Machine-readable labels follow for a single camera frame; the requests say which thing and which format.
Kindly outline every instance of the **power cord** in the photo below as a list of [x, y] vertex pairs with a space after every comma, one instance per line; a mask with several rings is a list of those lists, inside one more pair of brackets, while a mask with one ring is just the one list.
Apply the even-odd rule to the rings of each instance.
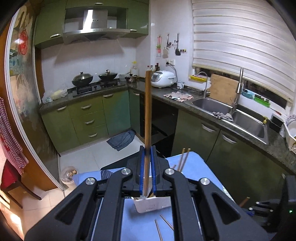
[[169, 62], [166, 62], [166, 65], [170, 65], [170, 66], [174, 69], [174, 71], [175, 71], [175, 73], [176, 73], [176, 79], [177, 79], [177, 81], [176, 81], [176, 82], [175, 82], [170, 88], [171, 88], [172, 90], [174, 90], [174, 91], [179, 90], [180, 87], [177, 86], [177, 82], [178, 82], [177, 70], [176, 70], [175, 67], [174, 67], [171, 63], [169, 63]]

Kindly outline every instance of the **mug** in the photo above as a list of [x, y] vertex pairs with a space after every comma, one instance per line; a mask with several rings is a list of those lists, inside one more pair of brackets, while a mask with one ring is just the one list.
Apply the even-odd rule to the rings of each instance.
[[183, 81], [178, 81], [177, 82], [177, 87], [179, 90], [183, 90], [184, 89], [184, 82]]

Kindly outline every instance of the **white rice cooker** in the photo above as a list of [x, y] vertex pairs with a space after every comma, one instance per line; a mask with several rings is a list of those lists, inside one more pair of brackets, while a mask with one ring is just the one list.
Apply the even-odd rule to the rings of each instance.
[[176, 82], [175, 74], [166, 70], [156, 71], [151, 76], [151, 85], [157, 88], [168, 87]]

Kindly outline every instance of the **gas stove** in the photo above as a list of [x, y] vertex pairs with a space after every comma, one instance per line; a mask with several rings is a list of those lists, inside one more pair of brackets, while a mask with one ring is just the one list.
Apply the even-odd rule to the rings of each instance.
[[112, 81], [108, 81], [108, 82], [96, 82], [96, 83], [91, 83], [89, 85], [83, 86], [83, 87], [76, 87], [72, 93], [73, 93], [73, 97], [75, 96], [79, 96], [79, 95], [83, 95], [86, 93], [90, 93], [93, 91], [97, 91], [100, 89], [105, 89], [108, 87], [113, 87], [113, 86], [121, 86], [121, 85], [125, 85], [126, 83], [124, 81], [119, 81], [119, 80], [112, 80]]

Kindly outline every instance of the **window blind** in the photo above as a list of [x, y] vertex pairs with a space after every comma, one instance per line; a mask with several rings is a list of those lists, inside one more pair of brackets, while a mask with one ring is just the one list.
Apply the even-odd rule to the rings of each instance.
[[192, 0], [194, 66], [239, 74], [292, 101], [296, 42], [265, 0]]

